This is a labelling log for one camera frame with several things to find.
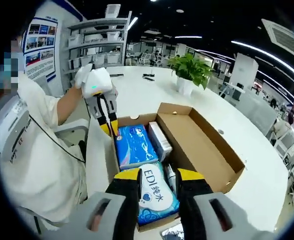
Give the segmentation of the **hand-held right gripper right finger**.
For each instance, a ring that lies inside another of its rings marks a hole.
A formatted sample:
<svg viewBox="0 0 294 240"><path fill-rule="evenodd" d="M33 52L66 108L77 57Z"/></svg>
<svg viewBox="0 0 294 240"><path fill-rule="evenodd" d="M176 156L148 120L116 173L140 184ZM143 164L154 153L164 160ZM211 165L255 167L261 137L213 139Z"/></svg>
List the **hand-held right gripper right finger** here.
<svg viewBox="0 0 294 240"><path fill-rule="evenodd" d="M222 192L213 192L197 171L177 169L179 216L186 240L256 240L245 211Z"/></svg>

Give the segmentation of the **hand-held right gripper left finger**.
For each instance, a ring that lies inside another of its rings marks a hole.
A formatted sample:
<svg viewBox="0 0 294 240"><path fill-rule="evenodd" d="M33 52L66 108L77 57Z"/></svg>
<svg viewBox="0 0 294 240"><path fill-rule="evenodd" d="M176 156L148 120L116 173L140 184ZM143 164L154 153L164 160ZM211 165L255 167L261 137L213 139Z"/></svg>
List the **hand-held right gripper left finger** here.
<svg viewBox="0 0 294 240"><path fill-rule="evenodd" d="M132 240L139 214L141 169L114 176L105 192L96 192L70 219L70 240Z"/></svg>

